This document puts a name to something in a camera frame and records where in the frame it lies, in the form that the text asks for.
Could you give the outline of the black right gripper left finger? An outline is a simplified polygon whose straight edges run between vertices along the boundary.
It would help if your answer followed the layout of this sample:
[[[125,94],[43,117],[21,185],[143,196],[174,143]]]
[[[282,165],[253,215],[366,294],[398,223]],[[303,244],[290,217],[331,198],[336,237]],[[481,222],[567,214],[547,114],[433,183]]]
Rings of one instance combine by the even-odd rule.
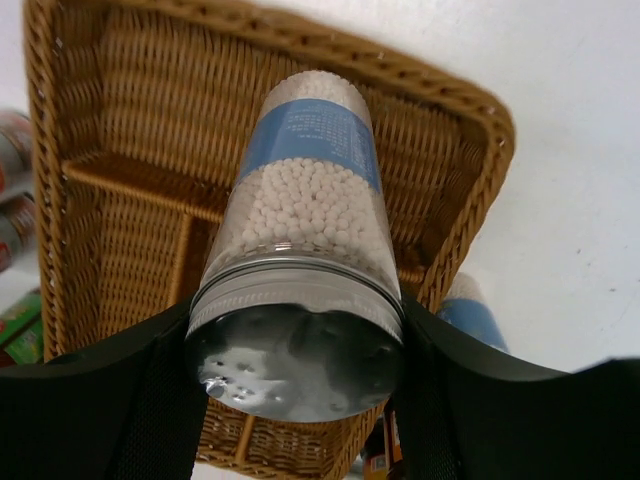
[[[1,370],[4,479],[188,479],[206,395],[182,302],[44,364]]]

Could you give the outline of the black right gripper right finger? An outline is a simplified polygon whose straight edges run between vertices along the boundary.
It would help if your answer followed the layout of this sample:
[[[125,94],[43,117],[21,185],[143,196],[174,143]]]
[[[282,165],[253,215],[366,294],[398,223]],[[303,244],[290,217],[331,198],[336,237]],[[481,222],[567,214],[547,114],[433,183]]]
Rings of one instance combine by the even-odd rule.
[[[564,373],[461,332],[405,297],[393,397],[410,479],[635,479],[639,362]]]

